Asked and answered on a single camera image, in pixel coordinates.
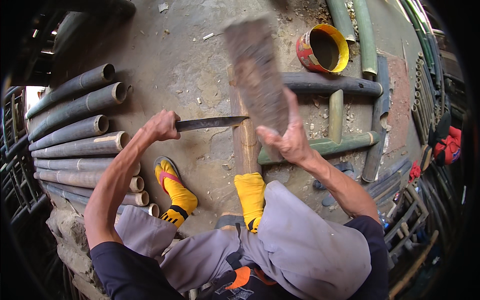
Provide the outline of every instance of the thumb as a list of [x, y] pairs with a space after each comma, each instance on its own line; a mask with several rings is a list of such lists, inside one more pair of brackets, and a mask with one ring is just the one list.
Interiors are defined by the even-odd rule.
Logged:
[[282, 137], [276, 130], [260, 125], [257, 127], [256, 132], [263, 139], [264, 143], [269, 146], [278, 148], [282, 144]]

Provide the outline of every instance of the hand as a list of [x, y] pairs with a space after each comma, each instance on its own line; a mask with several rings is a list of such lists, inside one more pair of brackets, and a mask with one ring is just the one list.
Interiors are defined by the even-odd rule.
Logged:
[[174, 111], [164, 109], [148, 120], [144, 125], [144, 130], [151, 137], [152, 142], [178, 140], [180, 133], [175, 127], [176, 121], [180, 121], [180, 117]]
[[258, 126], [256, 131], [265, 144], [277, 148], [287, 161], [302, 167], [315, 157], [315, 152], [307, 141], [297, 95], [286, 87], [283, 93], [288, 102], [288, 127], [283, 137], [277, 131], [263, 125]]

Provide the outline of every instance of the floor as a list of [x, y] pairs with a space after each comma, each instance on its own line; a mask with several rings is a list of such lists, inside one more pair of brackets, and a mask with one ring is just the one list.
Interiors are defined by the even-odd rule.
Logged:
[[[318, 8], [318, 2], [323, 3], [324, 0], [173, 1], [168, 2], [168, 10], [161, 13], [158, 5], [164, 0], [132, 2], [137, 12], [127, 22], [97, 27], [95, 24], [87, 25], [89, 30], [84, 31], [83, 38], [77, 39], [68, 51], [57, 57], [51, 84], [55, 87], [98, 65], [112, 63], [117, 71], [117, 80], [131, 84], [133, 90], [123, 104], [100, 113], [110, 118], [111, 131], [124, 130], [131, 136], [162, 109], [176, 111], [183, 120], [230, 114], [227, 81], [229, 60], [221, 35], [222, 24], [229, 18], [268, 12], [276, 32], [274, 43], [279, 69], [284, 72], [305, 72], [297, 59], [294, 45], [297, 38], [316, 25], [317, 21], [308, 16], [308, 12], [300, 11], [297, 16], [294, 9], [302, 9], [303, 5]], [[396, 95], [396, 89], [391, 87], [390, 91], [392, 100], [395, 98], [406, 103], [403, 107], [407, 107], [407, 110], [391, 112], [395, 114], [392, 117], [396, 118], [391, 121], [389, 118], [389, 125], [392, 126], [392, 132], [398, 130], [405, 134], [403, 140], [392, 139], [400, 147], [387, 151], [382, 170], [402, 153], [407, 153], [411, 160], [420, 157], [420, 144], [408, 110], [410, 101], [413, 101], [408, 81], [413, 86], [415, 59], [420, 45], [397, 1], [367, 0], [367, 3], [378, 50], [397, 59], [397, 68], [408, 66], [406, 90], [403, 87], [407, 93], [399, 99], [400, 94], [397, 92]], [[164, 34], [164, 30], [168, 30], [169, 34]], [[210, 33], [215, 35], [204, 41], [202, 37]], [[352, 61], [342, 75], [361, 77], [359, 52], [358, 43], [350, 46]], [[314, 105], [314, 98], [320, 103], [318, 108]], [[328, 108], [328, 98], [309, 95], [299, 97], [299, 101], [307, 133], [312, 132], [311, 123], [315, 128], [313, 132], [326, 128], [328, 120], [321, 115]], [[349, 128], [354, 132], [370, 130], [372, 99], [346, 95], [344, 103], [346, 106], [350, 104], [349, 113], [356, 116], [349, 127], [344, 120], [346, 134], [352, 133]], [[34, 118], [30, 126], [34, 127], [47, 114]], [[222, 168], [222, 164], [234, 165], [230, 128], [184, 132], [179, 141], [156, 142], [147, 149], [141, 159], [140, 175], [145, 180], [145, 190], [150, 194], [150, 199], [165, 211], [170, 206], [170, 199], [157, 184], [152, 167], [159, 155], [169, 156], [176, 162], [185, 184], [199, 199], [198, 208], [180, 228], [183, 234], [192, 235], [212, 229], [222, 212], [241, 212], [233, 184], [235, 169]], [[365, 157], [366, 151], [360, 149], [328, 159], [332, 164], [349, 160], [360, 176]], [[264, 168], [263, 175], [266, 182], [279, 180], [285, 184], [320, 216], [339, 223], [349, 220], [338, 206], [322, 206], [325, 192], [314, 191], [314, 178], [298, 167], [290, 164], [268, 166]]]

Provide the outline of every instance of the gray pants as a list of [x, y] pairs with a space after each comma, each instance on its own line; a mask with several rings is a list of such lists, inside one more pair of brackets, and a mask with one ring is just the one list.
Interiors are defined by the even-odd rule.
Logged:
[[[232, 270], [225, 258], [240, 243], [236, 230], [215, 229], [181, 240], [162, 256], [177, 228], [135, 206], [125, 208], [116, 230], [125, 246], [156, 259], [180, 293]], [[266, 186], [258, 234], [242, 228], [240, 239], [242, 265], [255, 262], [302, 299], [347, 299], [371, 270], [368, 244], [359, 231], [323, 220], [278, 181]]]

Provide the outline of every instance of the black strap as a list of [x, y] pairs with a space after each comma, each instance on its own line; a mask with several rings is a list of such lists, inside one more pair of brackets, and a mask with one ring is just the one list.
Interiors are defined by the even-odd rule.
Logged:
[[239, 235], [238, 235], [239, 241], [240, 241], [239, 248], [235, 252], [230, 253], [225, 259], [227, 261], [227, 263], [234, 270], [241, 268], [240, 258], [242, 257], [241, 252], [243, 251], [243, 249], [241, 247], [241, 240], [240, 240], [240, 223], [235, 223], [235, 227], [237, 227], [237, 231], [239, 233]]

